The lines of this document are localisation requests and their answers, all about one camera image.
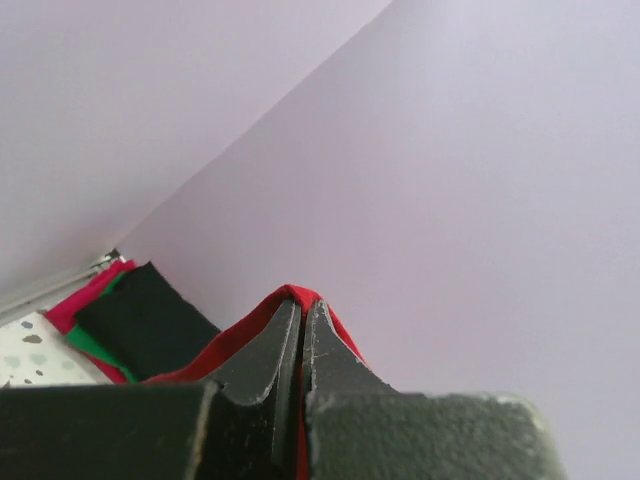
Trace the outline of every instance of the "black fabric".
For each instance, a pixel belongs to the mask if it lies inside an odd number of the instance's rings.
[[[75,318],[140,380],[188,365],[220,333],[151,263],[127,273]]]

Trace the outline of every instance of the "green cloth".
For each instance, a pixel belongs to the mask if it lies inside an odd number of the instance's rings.
[[[125,276],[125,272],[119,273],[100,293],[100,296],[110,294],[115,288],[116,284]],[[84,331],[79,325],[76,325],[71,329],[69,333],[64,336],[65,340],[76,350],[88,353],[92,357],[102,360],[104,363],[113,365],[120,370],[127,380],[131,383],[137,383],[138,379],[125,367],[120,364],[108,351],[106,351],[102,345],[96,342],[91,335]]]

